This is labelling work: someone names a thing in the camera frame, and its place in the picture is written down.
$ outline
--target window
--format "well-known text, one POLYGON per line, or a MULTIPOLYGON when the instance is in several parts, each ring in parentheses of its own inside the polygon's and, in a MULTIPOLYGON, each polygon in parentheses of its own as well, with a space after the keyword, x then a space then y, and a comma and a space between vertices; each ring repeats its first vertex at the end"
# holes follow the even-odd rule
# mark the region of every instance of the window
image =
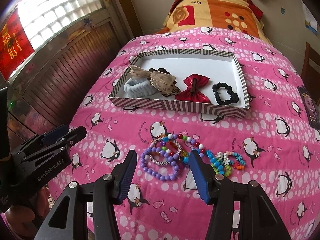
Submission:
POLYGON ((18 14, 36 50, 62 28, 101 7, 100 0, 22 0, 18 14))

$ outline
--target pink bedspread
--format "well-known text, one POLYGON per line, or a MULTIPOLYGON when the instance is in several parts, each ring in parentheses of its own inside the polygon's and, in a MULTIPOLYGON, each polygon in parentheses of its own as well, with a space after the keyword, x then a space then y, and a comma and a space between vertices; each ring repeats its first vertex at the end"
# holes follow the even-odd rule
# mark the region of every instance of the pink bedspread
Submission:
MULTIPOLYGON (((75 114, 70 127, 85 126, 87 137, 71 149, 75 165, 50 182, 52 196, 57 198, 72 180, 88 183, 109 173, 123 161, 129 149, 140 155, 154 136, 181 132, 199 140, 214 153, 242 154, 247 163, 245 170, 233 171, 231 180, 241 183, 257 180, 277 208, 292 239, 307 239, 319 221, 320 134, 309 126, 297 90, 301 85, 302 80, 286 57, 269 44, 243 33, 195 28, 167 36, 136 38, 123 47, 75 114), (108 95, 128 66, 129 58, 141 51, 164 48, 213 48, 235 53, 243 64, 251 95, 246 118, 114 106, 108 95), (115 148, 120 151, 118 158, 109 161, 101 157, 106 144, 109 154, 115 148)), ((159 169, 148 165, 162 175, 172 173, 170 167, 159 169)), ((212 206, 206 206, 199 198, 188 172, 185 169, 177 180, 162 182, 144 173, 138 161, 129 198, 121 206, 115 206, 122 239, 205 238, 212 206), (134 203, 137 199, 142 203, 138 207, 134 203)), ((235 238, 238 210, 236 205, 235 238)), ((93 230, 92 218, 88 226, 93 230)))

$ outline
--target metal screw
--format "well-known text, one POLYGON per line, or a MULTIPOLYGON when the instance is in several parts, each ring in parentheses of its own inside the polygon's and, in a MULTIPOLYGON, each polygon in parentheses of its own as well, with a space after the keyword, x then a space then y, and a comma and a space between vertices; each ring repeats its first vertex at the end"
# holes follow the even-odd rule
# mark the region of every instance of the metal screw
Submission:
POLYGON ((250 181, 250 184, 251 184, 252 187, 257 187, 257 186, 259 186, 259 183, 258 183, 256 180, 250 181))
POLYGON ((216 174, 214 176, 217 180, 223 180, 224 179, 224 176, 222 174, 216 174))
POLYGON ((104 180, 111 180, 112 179, 112 175, 111 174, 106 174, 103 176, 104 180))
POLYGON ((72 181, 69 183, 69 188, 74 188, 77 186, 77 183, 75 181, 72 181))

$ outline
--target light blue scrunchie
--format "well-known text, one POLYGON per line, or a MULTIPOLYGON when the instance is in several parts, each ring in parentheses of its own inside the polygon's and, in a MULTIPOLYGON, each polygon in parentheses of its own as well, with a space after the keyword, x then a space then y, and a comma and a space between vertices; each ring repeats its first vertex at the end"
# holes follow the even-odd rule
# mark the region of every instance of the light blue scrunchie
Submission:
POLYGON ((126 92, 130 98, 141 98, 153 95, 157 92, 157 89, 154 86, 151 86, 150 81, 147 78, 136 80, 130 78, 124 84, 124 92, 126 92))

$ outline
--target person's hand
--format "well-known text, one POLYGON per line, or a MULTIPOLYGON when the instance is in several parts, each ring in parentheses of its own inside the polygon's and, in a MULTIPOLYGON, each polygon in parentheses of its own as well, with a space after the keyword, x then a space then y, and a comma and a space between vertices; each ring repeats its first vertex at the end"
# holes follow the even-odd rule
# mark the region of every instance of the person's hand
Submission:
MULTIPOLYGON (((46 187, 43 187, 37 193, 35 209, 40 217, 46 217, 50 211, 48 202, 49 195, 50 192, 46 187)), ((36 227, 32 224, 35 214, 30 208, 25 206, 12 206, 4 215, 8 224, 17 235, 28 238, 33 238, 36 235, 36 227)))

